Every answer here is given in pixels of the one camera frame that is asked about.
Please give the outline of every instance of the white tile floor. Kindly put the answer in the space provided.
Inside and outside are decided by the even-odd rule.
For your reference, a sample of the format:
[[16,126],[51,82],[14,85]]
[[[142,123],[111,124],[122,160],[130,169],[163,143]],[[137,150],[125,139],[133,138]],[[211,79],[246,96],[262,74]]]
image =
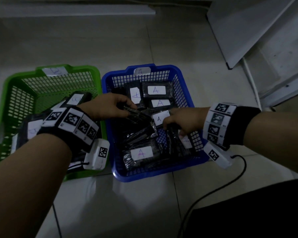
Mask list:
[[[11,74],[67,63],[96,66],[103,76],[129,65],[178,66],[197,107],[217,101],[256,106],[242,68],[228,70],[205,19],[205,10],[157,8],[155,16],[0,19],[0,95]],[[235,184],[201,201],[206,206],[269,184],[293,179],[286,168],[245,147],[248,169]],[[174,237],[188,206],[236,177],[213,162],[152,178],[120,183],[109,170],[67,181],[55,199],[63,237]],[[37,237],[58,237],[49,212]]]

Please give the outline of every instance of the forearm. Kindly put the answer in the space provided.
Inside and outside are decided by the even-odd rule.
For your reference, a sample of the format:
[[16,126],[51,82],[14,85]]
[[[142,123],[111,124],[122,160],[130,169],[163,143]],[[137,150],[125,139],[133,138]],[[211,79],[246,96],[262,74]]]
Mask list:
[[247,126],[244,145],[298,172],[298,116],[262,112]]
[[36,235],[71,157],[63,140],[41,134],[0,162],[0,237]]

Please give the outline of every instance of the wristband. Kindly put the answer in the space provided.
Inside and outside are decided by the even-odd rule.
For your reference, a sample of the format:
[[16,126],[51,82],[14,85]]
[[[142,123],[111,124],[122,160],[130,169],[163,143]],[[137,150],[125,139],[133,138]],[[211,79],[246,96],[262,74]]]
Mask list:
[[52,134],[62,139],[72,154],[89,152],[99,127],[76,106],[56,108],[43,120],[37,134]]
[[231,144],[243,145],[248,124],[260,112],[259,108],[238,106],[233,103],[215,103],[207,113],[203,138],[222,149],[227,149]]

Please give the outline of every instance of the wire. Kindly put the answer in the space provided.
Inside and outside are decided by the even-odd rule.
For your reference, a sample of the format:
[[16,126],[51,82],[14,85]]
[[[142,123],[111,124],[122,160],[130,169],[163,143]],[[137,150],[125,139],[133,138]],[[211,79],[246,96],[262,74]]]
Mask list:
[[[75,2],[75,1],[96,1],[96,0],[17,0],[20,2]],[[208,6],[202,5],[190,5],[190,4],[180,4],[180,3],[169,3],[169,2],[147,2],[141,0],[124,0],[138,4],[146,4],[146,5],[157,5],[157,6],[178,6],[178,7],[201,7],[204,9],[209,9]]]
[[55,210],[54,203],[53,203],[52,207],[53,207],[53,212],[54,212],[54,216],[55,216],[55,220],[56,220],[58,234],[60,235],[60,238],[62,238],[61,228],[60,228],[60,224],[58,223],[58,219],[57,219],[57,215],[56,215],[56,210]]
[[87,163],[74,164],[74,165],[68,167],[67,169],[73,168],[73,167],[75,167],[75,166],[88,165],[88,164],[89,164],[89,162],[87,162]]
[[248,64],[246,62],[245,57],[242,57],[242,61],[243,61],[243,64],[245,66],[245,69],[246,69],[246,72],[247,72],[247,76],[248,76],[248,78],[250,80],[250,83],[252,84],[252,88],[253,88],[253,91],[254,91],[254,94],[255,94],[255,98],[256,98],[256,102],[257,102],[258,108],[262,111],[261,101],[259,99],[259,95],[258,95],[258,91],[257,91],[256,85],[255,85],[255,82],[254,82],[253,75],[250,72],[250,69],[248,67]]
[[237,176],[234,180],[228,182],[227,184],[225,184],[225,185],[223,185],[223,186],[221,186],[221,187],[219,187],[219,188],[217,188],[217,189],[215,189],[215,190],[213,190],[213,191],[207,193],[206,195],[204,195],[204,196],[198,198],[198,199],[197,199],[197,200],[190,206],[190,208],[188,209],[187,213],[185,214],[185,216],[184,216],[184,218],[183,218],[183,220],[182,220],[182,222],[181,222],[181,226],[180,226],[180,229],[179,229],[177,238],[180,238],[180,236],[181,236],[181,231],[183,231],[184,223],[185,223],[185,221],[186,221],[186,219],[187,219],[187,217],[188,217],[190,211],[193,209],[193,207],[194,207],[199,201],[201,201],[201,200],[204,199],[205,197],[207,197],[207,196],[209,196],[209,195],[211,195],[211,194],[213,194],[213,193],[219,191],[220,189],[223,189],[223,188],[229,186],[230,184],[233,184],[235,181],[237,181],[239,178],[241,178],[241,177],[243,176],[243,174],[244,174],[245,171],[246,171],[246,167],[247,167],[246,160],[245,160],[244,157],[241,156],[241,155],[234,155],[234,156],[231,156],[232,159],[234,159],[235,157],[241,157],[242,160],[244,161],[244,169],[243,169],[242,173],[240,173],[239,176]]

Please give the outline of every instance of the hand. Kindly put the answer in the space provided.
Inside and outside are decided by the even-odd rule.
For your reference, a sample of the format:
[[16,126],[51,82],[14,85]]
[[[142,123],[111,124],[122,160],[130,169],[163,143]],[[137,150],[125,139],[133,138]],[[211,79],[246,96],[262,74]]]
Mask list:
[[92,120],[105,120],[109,118],[126,118],[129,113],[126,110],[117,108],[117,103],[125,102],[131,108],[137,106],[127,97],[121,94],[101,94],[93,100],[77,105],[86,112]]
[[180,136],[185,136],[193,131],[203,129],[207,117],[208,108],[173,108],[170,110],[170,117],[163,120],[163,128],[167,125],[176,123],[181,126]]

